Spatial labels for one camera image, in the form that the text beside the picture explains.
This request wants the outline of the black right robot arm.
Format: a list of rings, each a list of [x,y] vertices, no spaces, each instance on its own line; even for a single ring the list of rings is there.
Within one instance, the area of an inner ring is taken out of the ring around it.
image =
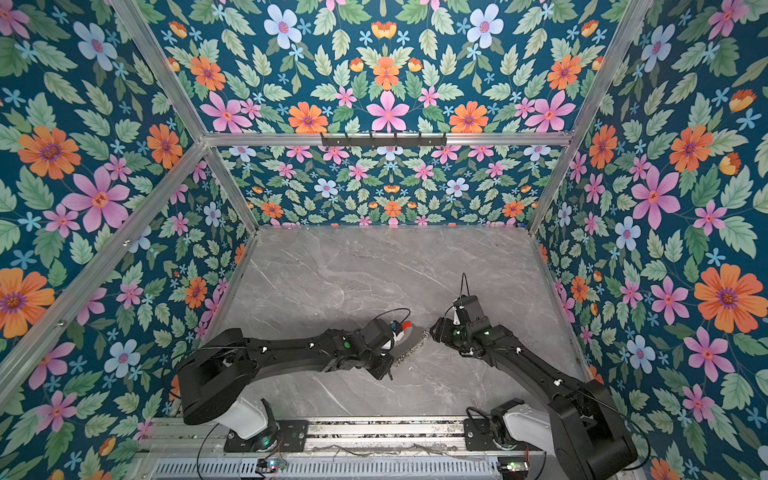
[[[449,311],[430,328],[431,338],[509,375],[545,407],[517,404],[501,414],[513,440],[546,452],[570,479],[608,479],[638,459],[625,416],[603,384],[544,361],[512,330],[493,325],[475,295],[460,296]]]

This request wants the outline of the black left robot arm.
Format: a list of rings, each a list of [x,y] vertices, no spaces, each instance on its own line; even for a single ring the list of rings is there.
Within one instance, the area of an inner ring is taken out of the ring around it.
[[[177,365],[184,422],[199,425],[220,417],[248,385],[270,377],[363,369],[380,380],[389,374],[396,359],[392,350],[410,327],[409,321],[374,318],[355,330],[327,329],[287,340],[227,329]]]

